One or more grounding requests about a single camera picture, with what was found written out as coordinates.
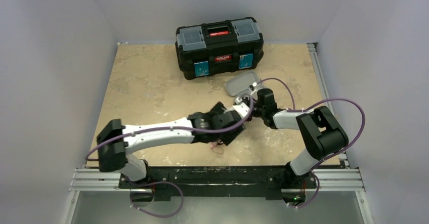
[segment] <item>toolbox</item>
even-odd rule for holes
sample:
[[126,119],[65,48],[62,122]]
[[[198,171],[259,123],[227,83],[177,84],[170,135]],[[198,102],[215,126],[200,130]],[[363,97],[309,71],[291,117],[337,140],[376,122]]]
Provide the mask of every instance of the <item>toolbox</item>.
[[254,69],[264,55],[264,40],[252,17],[179,27],[179,68],[187,80],[224,72]]

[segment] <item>marble-patterned surface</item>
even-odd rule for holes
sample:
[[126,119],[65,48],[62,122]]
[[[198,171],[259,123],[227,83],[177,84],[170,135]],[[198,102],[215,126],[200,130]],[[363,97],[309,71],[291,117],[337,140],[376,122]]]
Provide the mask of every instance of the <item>marble-patterned surface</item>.
[[[297,108],[321,100],[316,75],[304,44],[266,44],[265,55],[254,70],[260,78],[278,77],[293,92]],[[242,73],[186,80],[177,65],[174,45],[120,45],[97,124],[96,134],[114,118],[123,124],[154,124],[206,112],[216,102],[227,107],[233,98],[225,83]],[[291,107],[287,90],[276,81],[264,83],[274,91],[280,108]],[[261,119],[245,124],[246,130],[229,146],[210,149],[209,144],[174,144],[138,151],[150,165],[281,165],[304,148],[296,130],[272,130]],[[96,145],[95,137],[92,147]],[[337,159],[328,161],[337,164]]]

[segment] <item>white enclosure wall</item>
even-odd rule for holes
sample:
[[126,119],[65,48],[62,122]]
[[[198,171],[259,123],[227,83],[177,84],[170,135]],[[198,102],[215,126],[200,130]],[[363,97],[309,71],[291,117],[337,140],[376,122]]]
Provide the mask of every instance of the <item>white enclosure wall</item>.
[[116,44],[94,0],[0,0],[1,223],[60,223]]
[[[376,223],[429,220],[429,0],[344,0],[317,49],[331,96],[360,102],[351,148]],[[346,130],[358,112],[335,105]]]
[[95,0],[117,41],[174,42],[180,26],[253,16],[266,41],[319,41],[342,0]]

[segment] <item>gray lid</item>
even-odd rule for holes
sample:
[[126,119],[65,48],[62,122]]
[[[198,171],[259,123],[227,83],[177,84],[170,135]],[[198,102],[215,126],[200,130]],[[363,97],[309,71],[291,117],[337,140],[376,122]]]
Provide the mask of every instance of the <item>gray lid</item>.
[[225,87],[230,96],[238,96],[246,92],[250,85],[259,82],[259,77],[253,71],[246,71],[227,81]]
[[183,51],[206,48],[201,26],[179,29],[176,39],[177,46],[183,46]]
[[257,23],[251,19],[237,20],[231,22],[237,34],[238,42],[247,42],[260,39],[261,32]]

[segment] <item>metal extrusion bar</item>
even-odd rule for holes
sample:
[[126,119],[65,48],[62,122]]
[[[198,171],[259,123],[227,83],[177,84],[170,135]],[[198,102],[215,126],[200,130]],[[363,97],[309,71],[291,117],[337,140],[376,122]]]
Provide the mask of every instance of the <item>metal extrusion bar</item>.
[[[320,191],[364,191],[361,175],[358,169],[316,169],[320,180]],[[119,172],[105,173],[98,169],[76,169],[71,191],[130,191],[119,189]],[[150,192],[151,190],[133,190]],[[287,189],[283,192],[299,192]]]

